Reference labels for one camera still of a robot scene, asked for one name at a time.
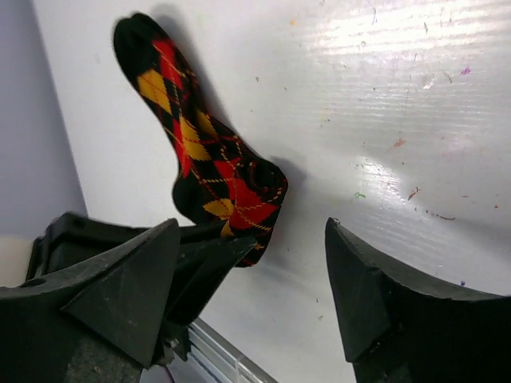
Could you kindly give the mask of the black orange argyle sock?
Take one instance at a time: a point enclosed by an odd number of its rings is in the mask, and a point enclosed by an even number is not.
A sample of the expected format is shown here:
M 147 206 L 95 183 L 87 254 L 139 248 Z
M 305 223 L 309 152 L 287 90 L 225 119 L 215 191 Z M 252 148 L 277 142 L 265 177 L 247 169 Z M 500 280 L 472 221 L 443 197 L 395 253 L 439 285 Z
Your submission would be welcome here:
M 119 20 L 113 48 L 121 71 L 176 154 L 172 198 L 178 212 L 196 224 L 222 223 L 223 237 L 254 237 L 255 247 L 238 264 L 254 266 L 270 243 L 288 189 L 286 176 L 209 112 L 184 55 L 148 15 Z

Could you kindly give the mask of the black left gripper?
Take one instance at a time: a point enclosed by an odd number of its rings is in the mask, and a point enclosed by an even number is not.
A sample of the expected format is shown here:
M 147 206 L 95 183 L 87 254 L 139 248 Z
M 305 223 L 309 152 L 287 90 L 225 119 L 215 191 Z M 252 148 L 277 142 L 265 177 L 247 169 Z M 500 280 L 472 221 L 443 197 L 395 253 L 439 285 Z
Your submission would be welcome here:
M 151 361 L 176 269 L 179 227 L 124 227 L 66 212 L 35 240 L 27 276 L 97 263 L 100 254 L 140 237 L 61 310 L 134 361 Z

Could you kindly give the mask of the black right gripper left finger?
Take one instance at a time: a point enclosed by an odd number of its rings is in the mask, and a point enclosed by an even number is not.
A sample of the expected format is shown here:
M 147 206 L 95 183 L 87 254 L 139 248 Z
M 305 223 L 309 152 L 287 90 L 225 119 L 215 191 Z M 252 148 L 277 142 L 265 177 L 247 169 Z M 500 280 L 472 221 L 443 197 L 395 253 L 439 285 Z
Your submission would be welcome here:
M 137 382 L 152 364 L 180 231 L 126 243 L 1 290 L 4 382 Z

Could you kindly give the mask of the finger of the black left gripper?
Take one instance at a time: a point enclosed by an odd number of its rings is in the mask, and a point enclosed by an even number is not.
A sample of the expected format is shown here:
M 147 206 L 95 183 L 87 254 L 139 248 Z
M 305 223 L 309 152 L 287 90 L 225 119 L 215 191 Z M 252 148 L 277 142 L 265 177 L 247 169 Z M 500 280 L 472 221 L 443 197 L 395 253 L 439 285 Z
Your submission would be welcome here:
M 181 243 L 200 243 L 218 239 L 224 227 L 224 221 L 201 223 L 195 226 L 179 227 Z
M 164 311 L 179 326 L 193 322 L 236 264 L 256 245 L 253 237 L 219 238 L 180 247 Z

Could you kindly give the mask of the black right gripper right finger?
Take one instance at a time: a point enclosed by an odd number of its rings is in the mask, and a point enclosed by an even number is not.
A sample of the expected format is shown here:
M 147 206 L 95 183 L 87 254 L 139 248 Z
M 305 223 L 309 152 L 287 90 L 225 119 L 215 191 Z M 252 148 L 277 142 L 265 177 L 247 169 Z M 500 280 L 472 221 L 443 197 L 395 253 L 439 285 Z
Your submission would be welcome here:
M 510 299 L 444 281 L 334 218 L 327 271 L 346 360 L 359 382 L 507 382 Z

